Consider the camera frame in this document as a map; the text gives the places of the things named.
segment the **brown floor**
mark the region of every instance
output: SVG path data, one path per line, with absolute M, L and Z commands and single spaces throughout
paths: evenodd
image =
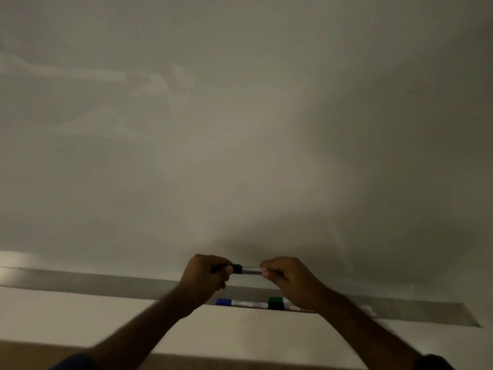
M 46 370 L 80 349 L 55 345 L 0 341 L 0 368 L 4 370 Z M 327 367 L 303 367 L 216 358 L 153 354 L 140 370 L 329 370 Z

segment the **blue sleeve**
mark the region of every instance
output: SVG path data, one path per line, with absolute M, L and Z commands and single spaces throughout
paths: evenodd
M 65 358 L 50 370 L 99 370 L 94 362 L 83 353 L 77 353 Z
M 416 370 L 453 370 L 453 367 L 443 357 L 428 354 L 418 360 Z

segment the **person's right hand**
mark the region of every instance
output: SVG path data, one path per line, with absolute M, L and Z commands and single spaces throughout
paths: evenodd
M 276 284 L 294 305 L 318 311 L 330 298 L 331 290 L 297 258 L 276 257 L 263 261 L 262 276 Z

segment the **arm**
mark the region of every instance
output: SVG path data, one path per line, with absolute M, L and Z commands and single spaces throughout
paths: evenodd
M 211 273 L 213 266 L 225 264 L 231 262 L 213 255 L 195 255 L 188 262 L 182 279 L 174 290 L 106 340 L 86 351 L 83 361 L 88 359 L 99 370 L 134 370 L 139 367 L 176 322 L 204 304 L 215 291 L 226 287 L 225 282 L 233 272 L 231 266 Z M 72 368 L 77 367 L 71 363 L 66 366 L 60 363 L 54 367 L 56 370 Z
M 265 268 L 262 275 L 274 282 L 293 304 L 324 317 L 368 369 L 414 370 L 425 359 L 409 344 L 368 317 L 348 298 L 324 286 L 297 258 L 277 257 L 262 262 L 260 266 Z M 431 368 L 451 369 L 438 365 Z

